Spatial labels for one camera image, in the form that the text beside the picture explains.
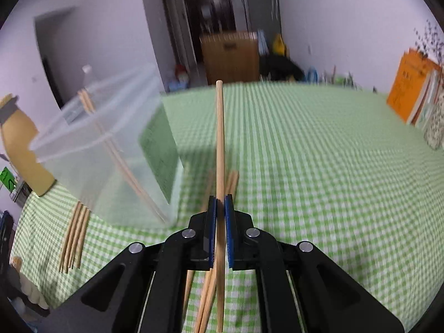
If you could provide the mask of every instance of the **green checkered tablecloth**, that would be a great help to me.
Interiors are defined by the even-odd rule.
[[[133,241],[155,244],[197,212],[215,166],[215,92],[164,99],[184,165],[178,224],[141,231],[90,220],[82,268],[57,272],[76,199],[56,185],[32,194],[13,254],[58,306]],[[240,171],[235,206],[257,227],[296,244],[314,242],[409,330],[444,281],[444,157],[405,126],[381,96],[292,83],[225,86],[227,169]],[[197,274],[184,331],[197,314]],[[209,332],[215,331],[215,307]],[[226,332],[260,332],[253,272],[226,275]]]

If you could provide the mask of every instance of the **metal bolt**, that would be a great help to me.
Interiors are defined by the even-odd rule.
[[[310,253],[313,250],[313,244],[311,244],[309,241],[303,241],[301,244],[299,244],[299,249],[305,253]]]
[[[143,249],[143,246],[140,243],[133,243],[128,248],[130,253],[133,253],[133,254],[140,253],[142,251],[142,249]]]
[[[248,228],[245,232],[250,238],[256,238],[260,233],[261,231],[258,228]]]
[[[186,239],[193,238],[196,235],[196,232],[193,229],[185,229],[182,232],[182,236]]]

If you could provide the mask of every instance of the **green label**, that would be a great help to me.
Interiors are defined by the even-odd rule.
[[[12,192],[16,187],[16,179],[7,167],[5,167],[1,172],[0,181],[10,192]]]
[[[170,203],[179,154],[163,104],[141,133],[139,145],[160,189]]]

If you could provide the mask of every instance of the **yellow bag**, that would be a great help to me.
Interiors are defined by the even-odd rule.
[[[273,54],[285,56],[287,51],[287,46],[282,40],[281,34],[277,34],[273,42]]]

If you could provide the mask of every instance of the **plastic box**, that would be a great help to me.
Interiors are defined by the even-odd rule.
[[[73,98],[30,145],[38,162],[112,225],[153,228],[176,222],[183,166],[159,85],[153,68],[92,83],[86,89],[95,112],[88,114],[80,98]],[[154,205],[127,183],[116,151]]]

